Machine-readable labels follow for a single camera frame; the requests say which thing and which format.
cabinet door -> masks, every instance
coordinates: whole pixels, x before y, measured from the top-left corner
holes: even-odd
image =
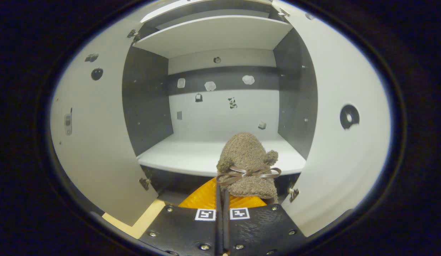
[[[373,187],[388,155],[390,108],[380,76],[352,42],[287,2],[274,0],[272,6],[289,14],[285,19],[303,39],[316,73],[313,144],[293,187],[299,195],[282,204],[309,236],[355,208]],[[344,129],[340,116],[347,104],[357,109],[359,124]]]
[[[123,19],[85,45],[63,72],[51,106],[51,136],[62,167],[74,185],[100,209],[128,225],[157,197],[145,178],[127,133],[122,73],[138,21]],[[85,61],[98,54],[93,62]],[[101,68],[98,80],[91,78]],[[71,134],[65,116],[71,112]]]

plush ear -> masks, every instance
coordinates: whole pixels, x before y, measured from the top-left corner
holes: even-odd
[[[271,150],[268,153],[266,153],[266,156],[264,157],[263,162],[267,162],[269,166],[274,165],[277,162],[277,158],[279,157],[279,154]]]
[[[233,160],[230,157],[224,157],[217,163],[217,172],[226,173],[233,165]]]

plush toy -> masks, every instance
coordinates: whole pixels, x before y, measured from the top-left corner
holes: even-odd
[[[251,133],[237,133],[220,154],[216,181],[233,196],[258,196],[267,204],[277,204],[274,178],[280,175],[280,170],[270,168],[277,158],[276,151],[267,153]]]

screw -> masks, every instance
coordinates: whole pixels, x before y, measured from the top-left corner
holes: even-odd
[[[206,251],[206,250],[211,249],[211,247],[209,245],[202,245],[202,246],[200,246],[200,249],[203,251]]]

orange object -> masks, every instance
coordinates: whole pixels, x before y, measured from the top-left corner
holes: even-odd
[[[236,197],[230,196],[230,208],[253,208],[266,204],[258,196]],[[216,209],[216,180],[209,180],[196,191],[193,191],[179,207],[193,209]]]

